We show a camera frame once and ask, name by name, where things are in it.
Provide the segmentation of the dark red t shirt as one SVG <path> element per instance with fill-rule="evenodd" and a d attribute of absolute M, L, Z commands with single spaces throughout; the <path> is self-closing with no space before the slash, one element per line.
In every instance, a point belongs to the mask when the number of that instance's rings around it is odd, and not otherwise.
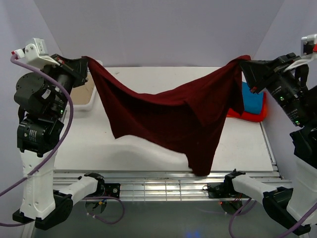
<path fill-rule="evenodd" d="M 186 155 L 193 174 L 211 167 L 229 110 L 244 112 L 243 55 L 218 70 L 158 94 L 137 93 L 96 60 L 88 67 L 115 138 L 133 135 Z"/>

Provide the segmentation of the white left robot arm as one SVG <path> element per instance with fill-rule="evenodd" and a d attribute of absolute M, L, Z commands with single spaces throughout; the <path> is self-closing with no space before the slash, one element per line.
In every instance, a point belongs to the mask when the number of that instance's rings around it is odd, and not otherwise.
<path fill-rule="evenodd" d="M 53 55 L 57 65 L 44 64 L 16 83 L 14 100 L 19 105 L 17 148 L 25 179 L 22 204 L 13 213 L 14 221 L 48 230 L 70 215 L 73 206 L 87 196 L 100 198 L 105 182 L 97 173 L 87 173 L 70 186 L 53 189 L 54 161 L 57 150 L 69 132 L 65 115 L 73 116 L 70 102 L 73 88 L 87 82 L 86 58 L 66 59 Z"/>

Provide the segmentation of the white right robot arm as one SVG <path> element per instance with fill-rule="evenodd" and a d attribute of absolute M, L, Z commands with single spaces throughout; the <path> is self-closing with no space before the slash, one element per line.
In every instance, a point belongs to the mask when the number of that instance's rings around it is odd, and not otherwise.
<path fill-rule="evenodd" d="M 238 193 L 260 203 L 274 221 L 298 236 L 317 223 L 317 89 L 307 87 L 308 56 L 293 53 L 274 60 L 247 60 L 242 71 L 252 93 L 266 90 L 297 130 L 290 133 L 296 157 L 292 187 L 276 187 L 234 170 L 224 179 L 226 195 Z"/>

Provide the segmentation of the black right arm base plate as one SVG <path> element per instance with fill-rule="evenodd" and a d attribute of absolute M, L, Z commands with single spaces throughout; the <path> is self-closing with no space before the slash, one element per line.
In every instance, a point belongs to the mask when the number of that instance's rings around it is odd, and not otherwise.
<path fill-rule="evenodd" d="M 227 198 L 227 192 L 224 188 L 224 183 L 208 183 L 207 184 L 208 198 Z"/>

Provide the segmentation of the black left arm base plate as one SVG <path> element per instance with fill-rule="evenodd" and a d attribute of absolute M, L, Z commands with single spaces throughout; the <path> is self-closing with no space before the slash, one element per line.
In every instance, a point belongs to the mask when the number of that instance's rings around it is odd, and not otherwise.
<path fill-rule="evenodd" d="M 120 198 L 121 184 L 119 183 L 105 183 L 103 196 Z"/>

